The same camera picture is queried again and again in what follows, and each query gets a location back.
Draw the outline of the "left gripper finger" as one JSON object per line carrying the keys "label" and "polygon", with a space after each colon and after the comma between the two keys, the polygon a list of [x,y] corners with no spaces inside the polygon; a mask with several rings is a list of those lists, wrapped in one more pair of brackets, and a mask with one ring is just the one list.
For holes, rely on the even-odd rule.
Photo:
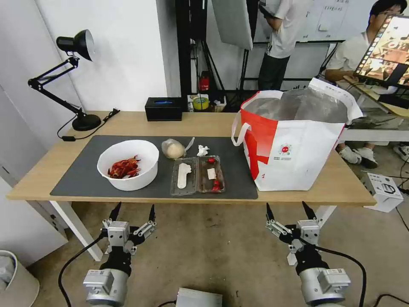
{"label": "left gripper finger", "polygon": [[148,221],[134,230],[132,234],[134,237],[143,238],[145,240],[155,231],[156,225],[155,205],[152,204]]}
{"label": "left gripper finger", "polygon": [[111,224],[117,220],[120,209],[121,209],[121,202],[119,202],[115,206],[115,208],[111,211],[108,219],[105,219],[102,221],[102,224],[105,229],[108,229],[111,226]]}

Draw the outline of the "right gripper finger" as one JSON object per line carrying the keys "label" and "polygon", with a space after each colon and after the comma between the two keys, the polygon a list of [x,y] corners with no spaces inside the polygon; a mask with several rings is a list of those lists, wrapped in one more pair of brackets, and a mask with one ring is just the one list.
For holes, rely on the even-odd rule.
{"label": "right gripper finger", "polygon": [[276,237],[283,238],[285,236],[291,236],[292,231],[275,220],[273,212],[269,203],[266,203],[266,225],[265,227]]}
{"label": "right gripper finger", "polygon": [[318,228],[321,227],[320,220],[313,211],[313,209],[307,205],[306,202],[302,201],[302,206],[304,208],[305,214],[307,216],[307,221],[309,226],[316,226]]}

